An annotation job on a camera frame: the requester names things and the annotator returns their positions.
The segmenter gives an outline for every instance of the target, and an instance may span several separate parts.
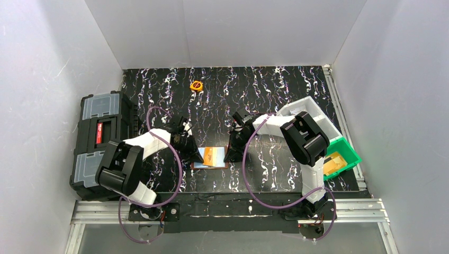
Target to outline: yellow tape measure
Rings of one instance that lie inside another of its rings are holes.
[[[201,81],[195,80],[191,85],[190,89],[195,92],[203,91],[203,83]]]

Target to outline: black toolbox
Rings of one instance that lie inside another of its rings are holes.
[[[87,201],[119,196],[95,182],[95,174],[109,140],[137,137],[142,125],[137,105],[122,92],[88,95],[81,99],[81,116],[70,186]]]

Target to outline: white wall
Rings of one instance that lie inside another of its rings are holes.
[[[123,69],[324,65],[366,0],[86,0]]]
[[[64,252],[80,99],[121,76],[84,1],[2,1],[2,253]]]
[[[401,253],[447,253],[449,4],[368,0],[334,76]]]

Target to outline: black marble tabletop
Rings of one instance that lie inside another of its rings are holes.
[[[189,89],[194,80],[204,83],[202,92]],[[245,107],[252,112],[276,112],[283,105],[312,96],[339,129],[334,105],[324,73],[319,66],[229,67],[129,69],[124,72],[121,90],[138,104],[138,114],[146,124],[150,106],[159,106],[180,114],[192,122],[198,147],[226,146],[232,114]],[[153,112],[151,125],[166,120]],[[178,169],[169,149],[147,158],[142,181],[157,192],[172,192]],[[299,163],[291,155],[285,140],[256,136],[249,150],[247,176],[255,192],[301,192]],[[184,165],[183,192],[246,192],[241,163],[228,169],[193,170]],[[352,170],[326,181],[333,191],[357,191]]]

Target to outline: green plastic container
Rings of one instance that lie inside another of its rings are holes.
[[[333,141],[327,148],[326,155],[331,155],[334,152],[339,152],[341,156],[343,156],[343,158],[346,160],[348,165],[328,176],[324,175],[324,181],[338,176],[341,172],[345,170],[350,170],[354,168],[355,165],[359,164],[362,161],[360,156],[354,151],[354,149],[351,147],[351,145],[348,143],[348,141],[346,141],[344,137],[341,137]]]

